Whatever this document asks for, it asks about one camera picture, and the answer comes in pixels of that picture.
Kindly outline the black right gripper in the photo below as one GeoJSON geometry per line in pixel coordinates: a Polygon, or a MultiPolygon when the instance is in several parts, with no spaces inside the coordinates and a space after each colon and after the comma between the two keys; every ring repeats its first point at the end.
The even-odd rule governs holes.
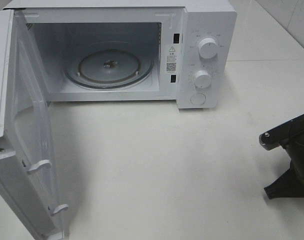
{"type": "Polygon", "coordinates": [[[304,198],[304,133],[282,142],[290,157],[290,167],[278,179],[264,187],[269,200],[304,198]]]}

